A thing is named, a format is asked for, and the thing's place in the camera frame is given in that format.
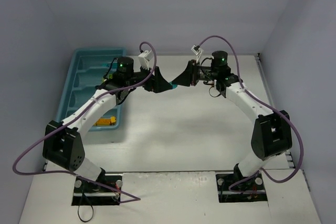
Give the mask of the teal square lego brick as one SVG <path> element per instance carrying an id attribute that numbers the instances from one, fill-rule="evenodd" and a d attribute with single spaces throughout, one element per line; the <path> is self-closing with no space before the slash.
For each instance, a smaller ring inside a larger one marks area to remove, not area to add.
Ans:
<path id="1" fill-rule="evenodd" d="M 175 89 L 175 88 L 178 87 L 178 85 L 177 85 L 177 84 L 174 84 L 172 81 L 170 82 L 170 85 L 172 86 L 172 89 Z"/>

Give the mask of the long yellow lego brick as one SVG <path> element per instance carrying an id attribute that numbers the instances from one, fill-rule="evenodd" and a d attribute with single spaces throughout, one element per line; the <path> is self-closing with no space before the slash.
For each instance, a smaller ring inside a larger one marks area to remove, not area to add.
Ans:
<path id="1" fill-rule="evenodd" d="M 95 126 L 109 126 L 112 124 L 111 119 L 108 118 L 100 118 L 96 123 Z"/>

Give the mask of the yellow smiley face lego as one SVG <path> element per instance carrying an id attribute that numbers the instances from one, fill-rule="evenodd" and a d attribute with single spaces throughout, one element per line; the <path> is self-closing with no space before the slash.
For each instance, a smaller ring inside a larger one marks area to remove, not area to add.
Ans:
<path id="1" fill-rule="evenodd" d="M 116 122 L 117 122 L 116 117 L 115 117 L 115 116 L 112 116 L 112 117 L 110 118 L 110 125 L 115 125 Z"/>

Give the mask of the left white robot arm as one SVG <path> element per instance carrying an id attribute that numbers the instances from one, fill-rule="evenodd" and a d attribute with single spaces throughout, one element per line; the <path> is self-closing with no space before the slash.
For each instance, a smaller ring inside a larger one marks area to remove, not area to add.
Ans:
<path id="1" fill-rule="evenodd" d="M 71 116 L 61 122 L 51 121 L 46 126 L 43 157 L 63 169 L 83 178 L 103 182 L 105 170 L 92 163 L 85 155 L 82 140 L 104 114 L 124 102 L 137 87 L 148 92 L 161 93 L 173 86 L 161 75 L 159 67 L 146 65 L 133 70 L 134 60 L 119 57 L 114 60 L 116 70 L 104 76 L 90 99 Z"/>

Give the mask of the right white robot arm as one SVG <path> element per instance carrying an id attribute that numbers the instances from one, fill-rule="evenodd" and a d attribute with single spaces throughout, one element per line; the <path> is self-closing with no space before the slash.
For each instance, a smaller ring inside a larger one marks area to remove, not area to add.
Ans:
<path id="1" fill-rule="evenodd" d="M 243 89 L 238 76 L 228 66 L 228 54 L 215 51 L 211 65 L 203 67 L 196 60 L 190 60 L 186 69 L 172 83 L 178 86 L 194 86 L 199 81 L 213 82 L 221 96 L 230 100 L 254 124 L 248 155 L 234 167 L 235 180 L 251 176 L 269 162 L 292 147 L 290 125 L 286 122 L 286 111 L 278 115 L 271 109 L 255 101 Z"/>

